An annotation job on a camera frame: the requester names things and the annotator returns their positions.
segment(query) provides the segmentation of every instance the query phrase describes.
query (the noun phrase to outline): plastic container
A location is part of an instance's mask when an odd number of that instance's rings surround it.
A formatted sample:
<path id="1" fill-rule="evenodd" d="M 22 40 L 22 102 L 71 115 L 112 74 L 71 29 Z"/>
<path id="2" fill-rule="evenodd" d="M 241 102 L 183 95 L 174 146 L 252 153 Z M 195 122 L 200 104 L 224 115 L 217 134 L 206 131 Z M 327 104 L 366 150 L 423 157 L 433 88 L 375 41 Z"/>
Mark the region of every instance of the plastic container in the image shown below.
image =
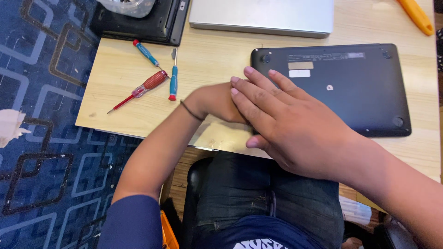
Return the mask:
<path id="1" fill-rule="evenodd" d="M 130 0 L 125 3 L 115 0 L 97 1 L 109 11 L 136 18 L 142 18 L 149 14 L 155 3 L 155 0 Z"/>

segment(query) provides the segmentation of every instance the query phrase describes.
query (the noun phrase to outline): blue screwdriver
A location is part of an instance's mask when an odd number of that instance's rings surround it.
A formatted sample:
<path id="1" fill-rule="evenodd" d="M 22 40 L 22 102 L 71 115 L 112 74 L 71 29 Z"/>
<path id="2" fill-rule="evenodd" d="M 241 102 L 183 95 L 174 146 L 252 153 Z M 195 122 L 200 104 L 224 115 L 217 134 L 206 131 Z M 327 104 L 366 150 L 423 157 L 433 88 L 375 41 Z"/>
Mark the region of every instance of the blue screwdriver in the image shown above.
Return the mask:
<path id="1" fill-rule="evenodd" d="M 160 70 L 163 71 L 163 69 L 160 67 L 160 63 L 154 58 L 154 56 L 152 56 L 152 54 L 149 52 L 149 50 L 146 49 L 146 48 L 140 43 L 139 40 L 135 39 L 135 40 L 132 42 L 132 44 L 133 44 L 134 46 L 136 46 L 136 47 L 140 50 L 140 52 L 141 52 L 146 58 L 148 58 L 148 59 L 154 64 L 154 66 L 160 68 Z"/>
<path id="2" fill-rule="evenodd" d="M 169 100 L 170 101 L 176 101 L 177 99 L 177 74 L 179 73 L 179 69 L 177 68 L 177 50 L 179 48 L 175 48 L 175 63 L 172 67 L 172 76 L 171 76 L 171 82 L 169 84 Z"/>

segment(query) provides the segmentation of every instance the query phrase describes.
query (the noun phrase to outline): silver laptop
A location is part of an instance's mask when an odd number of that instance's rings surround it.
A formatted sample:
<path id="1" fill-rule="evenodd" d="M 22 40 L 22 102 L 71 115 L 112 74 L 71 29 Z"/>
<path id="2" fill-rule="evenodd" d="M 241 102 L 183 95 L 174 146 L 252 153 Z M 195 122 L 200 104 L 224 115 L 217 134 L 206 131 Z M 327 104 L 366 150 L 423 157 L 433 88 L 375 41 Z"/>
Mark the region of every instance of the silver laptop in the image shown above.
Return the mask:
<path id="1" fill-rule="evenodd" d="M 191 27 L 326 38 L 334 27 L 334 0 L 193 0 Z"/>

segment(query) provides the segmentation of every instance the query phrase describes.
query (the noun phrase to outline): black chair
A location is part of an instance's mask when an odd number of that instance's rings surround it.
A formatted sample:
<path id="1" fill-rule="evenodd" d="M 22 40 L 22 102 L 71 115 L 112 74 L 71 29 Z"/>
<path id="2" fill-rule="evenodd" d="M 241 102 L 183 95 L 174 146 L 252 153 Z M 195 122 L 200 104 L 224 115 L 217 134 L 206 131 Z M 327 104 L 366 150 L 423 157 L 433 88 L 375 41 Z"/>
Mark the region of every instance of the black chair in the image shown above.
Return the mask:
<path id="1" fill-rule="evenodd" d="M 213 157 L 201 159 L 195 162 L 188 171 L 188 187 L 181 231 L 182 237 L 179 238 L 181 249 L 191 248 L 197 203 L 200 200 L 199 193 L 208 165 L 212 160 Z M 395 220 L 378 225 L 374 229 L 374 233 L 369 233 L 359 225 L 345 221 L 343 242 L 351 237 L 361 240 L 365 249 L 418 249 L 412 235 Z"/>

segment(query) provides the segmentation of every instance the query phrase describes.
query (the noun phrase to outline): wrist band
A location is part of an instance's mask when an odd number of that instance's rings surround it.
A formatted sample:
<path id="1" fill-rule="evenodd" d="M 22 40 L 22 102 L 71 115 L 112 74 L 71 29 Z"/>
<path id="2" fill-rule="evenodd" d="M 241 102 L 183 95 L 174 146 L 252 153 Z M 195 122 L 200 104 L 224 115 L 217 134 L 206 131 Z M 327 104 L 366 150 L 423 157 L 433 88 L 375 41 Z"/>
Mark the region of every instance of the wrist band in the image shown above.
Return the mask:
<path id="1" fill-rule="evenodd" d="M 197 115 L 193 114 L 188 107 L 185 105 L 185 103 L 183 102 L 183 100 L 180 100 L 180 104 L 183 105 L 183 107 L 186 109 L 186 111 L 189 112 L 189 114 L 191 114 L 193 117 L 195 117 L 197 120 L 199 120 L 200 122 L 203 122 L 205 119 L 204 118 L 199 118 Z"/>

